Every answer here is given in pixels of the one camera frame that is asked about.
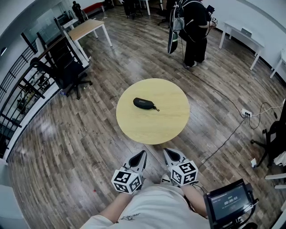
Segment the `person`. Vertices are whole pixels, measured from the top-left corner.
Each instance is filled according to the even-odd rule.
[[[76,3],[76,1],[73,1],[73,6],[72,6],[72,10],[73,12],[75,12],[75,15],[77,16],[77,18],[79,19],[79,21],[81,23],[84,22],[84,17],[82,16],[82,12],[80,9],[80,4]]]
[[[161,184],[145,180],[135,195],[120,193],[81,229],[209,229],[203,196],[192,186],[172,186],[165,174]],[[191,210],[184,196],[195,212]]]
[[[185,68],[194,67],[197,62],[204,61],[207,45],[206,33],[211,28],[216,27],[216,24],[210,21],[210,15],[201,1],[188,0],[183,3],[185,5],[185,30],[181,30],[179,35],[187,42],[184,59]]]
[[[121,0],[120,2],[123,4],[126,16],[129,17],[135,13],[134,0]]]

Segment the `white shirt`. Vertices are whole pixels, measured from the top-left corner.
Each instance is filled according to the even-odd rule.
[[[118,223],[92,216],[81,229],[209,229],[209,221],[188,207],[180,188],[167,185],[147,187],[122,212]]]

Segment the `digital timer display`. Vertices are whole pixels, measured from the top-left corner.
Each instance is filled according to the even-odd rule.
[[[216,220],[222,219],[250,204],[242,185],[221,195],[212,197],[210,200]]]

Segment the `electrical outlet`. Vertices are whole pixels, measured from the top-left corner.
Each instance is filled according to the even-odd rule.
[[[248,111],[246,109],[242,109],[241,113],[242,113],[243,116],[250,117],[250,118],[252,117],[252,112],[250,112],[250,111]]]

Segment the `electrical cable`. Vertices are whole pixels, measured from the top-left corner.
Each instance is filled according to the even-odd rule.
[[[202,190],[202,192],[205,194],[205,191],[202,189],[202,187],[201,186],[199,186],[199,185],[197,185],[197,184],[192,184],[193,186],[197,186],[197,187],[199,187],[201,190]]]
[[[237,108],[237,106],[235,105],[235,103],[234,103],[229,97],[227,97],[227,96],[226,96],[225,94],[223,94],[221,91],[219,91],[219,90],[217,90],[216,88],[214,88],[212,85],[210,85],[210,84],[207,83],[206,81],[202,80],[200,77],[196,76],[194,73],[193,73],[193,76],[197,77],[200,81],[204,82],[204,83],[205,83],[206,85],[208,85],[210,88],[212,88],[213,90],[217,91],[218,93],[220,93],[221,95],[223,95],[225,98],[227,98],[228,101],[231,102],[231,103],[234,105],[234,107],[237,109],[237,111],[238,111],[238,113],[240,114],[240,116],[241,116],[243,119],[247,118],[247,117],[244,117],[244,116],[241,114],[240,110]]]
[[[253,115],[253,116],[252,116],[252,117],[256,117],[256,116],[259,115],[259,121],[258,121],[258,125],[257,125],[256,127],[252,127],[252,126],[251,126],[251,124],[250,124],[250,116],[249,116],[249,126],[250,126],[250,128],[252,128],[253,130],[255,130],[255,129],[257,129],[257,128],[259,127],[260,120],[261,120],[261,115],[262,115],[263,113],[269,111],[270,109],[283,107],[283,106],[271,107],[271,108],[269,108],[268,110],[265,110],[265,111],[261,112],[261,109],[262,109],[263,104],[268,104],[269,106],[271,106],[268,102],[263,102],[263,103],[261,104],[261,106],[260,106],[259,114],[256,114],[256,115]]]
[[[182,56],[183,56],[183,62],[184,62],[184,47],[183,47],[183,38],[181,38],[181,44],[182,44]]]
[[[213,152],[199,167],[198,170],[201,168],[203,164],[205,164],[213,155],[215,155],[223,146],[226,144],[226,142],[231,138],[231,136],[236,132],[236,130],[241,126],[241,124],[245,121],[245,119],[242,120],[242,122],[239,124],[239,126],[232,132],[232,134],[228,137],[228,139],[225,140],[225,142],[215,151]]]
[[[262,113],[259,113],[259,114],[256,114],[256,115],[253,115],[252,117],[256,117],[256,116],[258,116],[258,115],[261,115],[261,114],[263,114],[263,113],[265,113],[265,112],[269,111],[270,109],[275,109],[275,108],[280,108],[280,107],[283,107],[283,106],[271,107],[271,108],[269,108],[269,109],[267,109],[267,110],[263,111]]]

